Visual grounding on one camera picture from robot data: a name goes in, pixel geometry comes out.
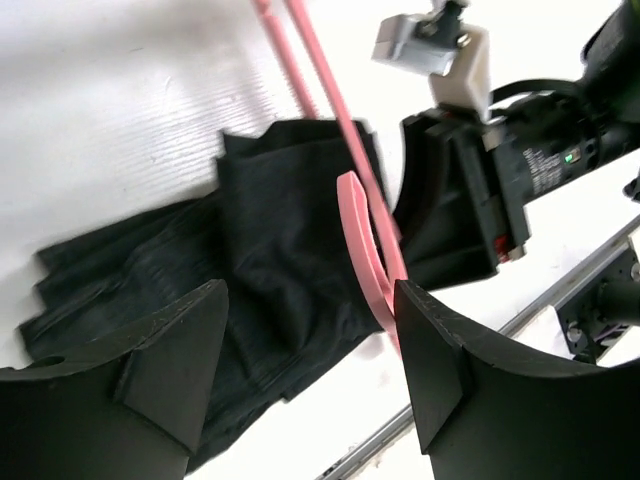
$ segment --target white background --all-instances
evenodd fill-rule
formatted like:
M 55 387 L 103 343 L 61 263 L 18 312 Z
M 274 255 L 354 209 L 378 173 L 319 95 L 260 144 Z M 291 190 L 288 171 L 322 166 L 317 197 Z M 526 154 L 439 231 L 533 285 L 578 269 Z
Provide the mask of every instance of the white background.
M 582 46 L 618 5 L 472 3 L 466 21 L 492 35 L 494 86 L 579 77 Z M 429 2 L 308 4 L 352 114 L 379 133 L 395 195 L 399 122 L 432 101 L 426 79 L 369 58 L 383 18 L 424 11 Z M 30 291 L 42 275 L 31 261 L 35 250 L 209 191 L 220 129 L 259 134 L 298 111 L 249 0 L 0 0 L 0 8 L 0 364 L 20 366 L 13 329 L 40 310 Z M 283 12 L 279 2 L 276 11 Z M 531 205 L 528 256 L 491 281 L 440 298 L 499 328 L 640 213 L 620 193 L 639 158 L 630 155 Z M 385 340 L 371 338 L 192 478 L 315 479 L 407 400 L 399 361 Z M 412 458 L 412 469 L 426 469 L 417 449 Z M 383 476 L 375 478 L 429 478 L 398 468 L 377 469 Z

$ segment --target pink plastic hanger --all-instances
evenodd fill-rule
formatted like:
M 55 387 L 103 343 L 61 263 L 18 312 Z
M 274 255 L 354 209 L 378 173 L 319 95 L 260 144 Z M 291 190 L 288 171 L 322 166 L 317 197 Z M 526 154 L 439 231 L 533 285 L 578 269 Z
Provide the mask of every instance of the pink plastic hanger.
M 283 28 L 271 13 L 271 2 L 269 0 L 253 1 L 303 112 L 309 118 L 316 118 L 313 102 Z M 364 145 L 342 98 L 303 0 L 285 0 L 285 2 L 331 103 L 359 174 L 358 178 L 354 172 L 348 172 L 338 177 L 337 181 L 340 218 L 356 277 L 369 308 L 399 351 L 393 309 L 393 288 L 396 280 L 407 279 L 407 269 L 398 245 L 398 230 L 375 180 Z M 369 222 L 369 209 L 380 239 L 388 274 L 382 266 L 375 245 L 373 229 Z

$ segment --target metal linear rail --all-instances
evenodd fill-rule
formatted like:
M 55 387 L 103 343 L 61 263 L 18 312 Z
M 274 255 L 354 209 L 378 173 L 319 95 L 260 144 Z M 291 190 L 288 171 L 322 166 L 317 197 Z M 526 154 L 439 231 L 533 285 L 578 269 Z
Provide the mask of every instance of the metal linear rail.
M 629 237 L 638 229 L 640 229 L 640 216 L 627 224 L 522 312 L 507 322 L 499 332 L 513 338 L 527 328 L 543 308 L 547 306 L 552 306 L 555 309 L 562 307 L 621 253 L 630 248 Z M 316 480 L 347 480 L 382 450 L 405 435 L 413 426 L 413 411 L 411 405 L 407 405 Z

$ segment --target pink rod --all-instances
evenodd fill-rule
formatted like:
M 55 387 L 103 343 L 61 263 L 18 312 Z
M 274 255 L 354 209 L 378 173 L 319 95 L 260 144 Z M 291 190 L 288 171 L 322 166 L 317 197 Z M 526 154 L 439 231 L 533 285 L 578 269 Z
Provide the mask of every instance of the pink rod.
M 406 267 L 404 262 L 398 263 L 393 258 L 387 258 L 388 252 L 393 250 L 393 245 L 397 245 L 398 235 L 395 222 L 389 211 L 389 207 L 384 201 L 382 192 L 375 180 L 371 164 L 367 157 L 366 150 L 360 139 L 360 135 L 351 120 L 351 115 L 340 93 L 340 88 L 331 72 L 331 67 L 322 51 L 320 41 L 313 29 L 311 20 L 303 3 L 303 0 L 286 0 L 287 7 L 294 23 L 302 37 L 311 61 L 322 82 L 325 93 L 331 103 L 333 112 L 338 120 L 342 133 L 345 137 L 351 155 L 358 170 L 360 180 L 367 194 L 372 217 L 376 231 L 380 238 L 382 251 L 385 256 L 385 263 L 389 269 L 389 281 L 393 286 L 396 280 L 406 278 Z
M 271 13 L 271 1 L 253 0 L 253 3 L 258 10 L 260 19 L 262 20 L 265 30 L 271 39 L 271 43 L 278 54 L 280 63 L 289 77 L 289 82 L 293 87 L 296 99 L 298 100 L 298 104 L 302 109 L 304 116 L 311 119 L 318 118 L 315 105 L 311 100 L 311 95 L 309 94 L 307 85 L 300 73 L 295 57 L 293 56 L 291 45 L 289 45 L 289 41 L 284 34 L 282 24 L 278 18 Z

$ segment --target crumpled black garment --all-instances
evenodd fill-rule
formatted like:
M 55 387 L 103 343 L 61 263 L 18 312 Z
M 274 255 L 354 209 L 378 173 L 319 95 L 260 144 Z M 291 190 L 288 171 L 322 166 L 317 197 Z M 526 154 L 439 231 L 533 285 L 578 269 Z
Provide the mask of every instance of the crumpled black garment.
M 358 129 L 382 184 L 375 138 Z M 276 122 L 259 139 L 223 138 L 215 192 L 38 252 L 47 309 L 19 327 L 38 360 L 225 279 L 227 329 L 189 471 L 380 330 L 340 225 L 336 179 L 354 164 L 336 122 Z

